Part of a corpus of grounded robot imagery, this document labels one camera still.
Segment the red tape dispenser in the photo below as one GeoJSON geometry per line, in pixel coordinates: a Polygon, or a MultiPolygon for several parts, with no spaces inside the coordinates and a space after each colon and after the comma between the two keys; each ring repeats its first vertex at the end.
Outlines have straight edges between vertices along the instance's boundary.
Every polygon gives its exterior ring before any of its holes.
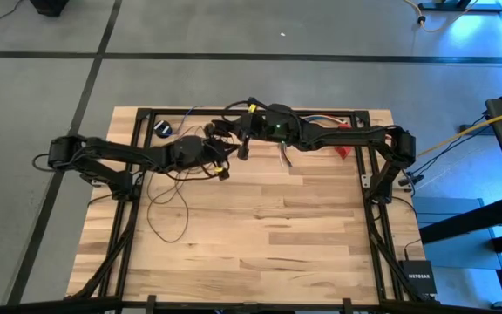
{"type": "MultiPolygon", "coordinates": [[[[350,125],[348,123],[340,123],[338,125],[338,128],[344,128],[344,129],[349,129],[350,125]]],[[[334,147],[334,150],[339,154],[339,156],[345,160],[346,157],[349,155],[350,151],[352,150],[352,147],[348,146],[337,146],[334,147]]]]}

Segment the blue round device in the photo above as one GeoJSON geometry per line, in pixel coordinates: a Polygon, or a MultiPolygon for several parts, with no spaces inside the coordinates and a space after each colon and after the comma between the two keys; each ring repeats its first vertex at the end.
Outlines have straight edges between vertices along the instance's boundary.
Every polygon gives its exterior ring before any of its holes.
{"type": "Polygon", "coordinates": [[[162,119],[154,124],[153,131],[155,135],[161,139],[166,139],[173,135],[171,124],[168,121],[162,119]]]}

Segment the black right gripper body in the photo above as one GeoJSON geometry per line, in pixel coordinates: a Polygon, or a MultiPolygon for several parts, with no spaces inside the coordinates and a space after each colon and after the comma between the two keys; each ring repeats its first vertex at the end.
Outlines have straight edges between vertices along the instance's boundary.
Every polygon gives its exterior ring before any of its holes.
{"type": "Polygon", "coordinates": [[[232,121],[233,134],[241,142],[237,157],[247,160],[249,142],[262,140],[286,145],[302,143],[302,119],[288,106],[265,105],[258,99],[245,101],[248,110],[232,121]]]}

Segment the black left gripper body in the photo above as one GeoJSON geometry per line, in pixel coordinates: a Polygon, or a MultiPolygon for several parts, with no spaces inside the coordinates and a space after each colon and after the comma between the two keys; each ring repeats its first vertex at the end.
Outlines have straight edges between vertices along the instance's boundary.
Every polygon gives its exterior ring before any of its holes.
{"type": "Polygon", "coordinates": [[[203,128],[203,136],[184,135],[172,142],[170,171],[196,172],[195,180],[219,179],[224,181],[230,173],[230,142],[213,132],[212,125],[203,128]]]}

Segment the black stand base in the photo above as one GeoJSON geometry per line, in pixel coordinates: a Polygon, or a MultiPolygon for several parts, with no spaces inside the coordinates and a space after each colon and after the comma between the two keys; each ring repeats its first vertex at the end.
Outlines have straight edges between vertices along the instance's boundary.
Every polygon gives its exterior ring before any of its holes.
{"type": "Polygon", "coordinates": [[[502,6],[497,3],[480,3],[476,0],[434,0],[432,2],[425,2],[417,4],[421,11],[473,11],[483,13],[501,13],[502,6]]]}

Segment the black Netgear network switch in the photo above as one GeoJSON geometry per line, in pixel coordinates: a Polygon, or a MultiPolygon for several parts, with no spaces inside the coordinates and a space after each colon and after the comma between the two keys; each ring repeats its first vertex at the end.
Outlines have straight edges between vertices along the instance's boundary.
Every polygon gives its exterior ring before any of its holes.
{"type": "Polygon", "coordinates": [[[437,288],[429,261],[403,260],[399,262],[409,282],[424,295],[436,295],[437,288]]]}

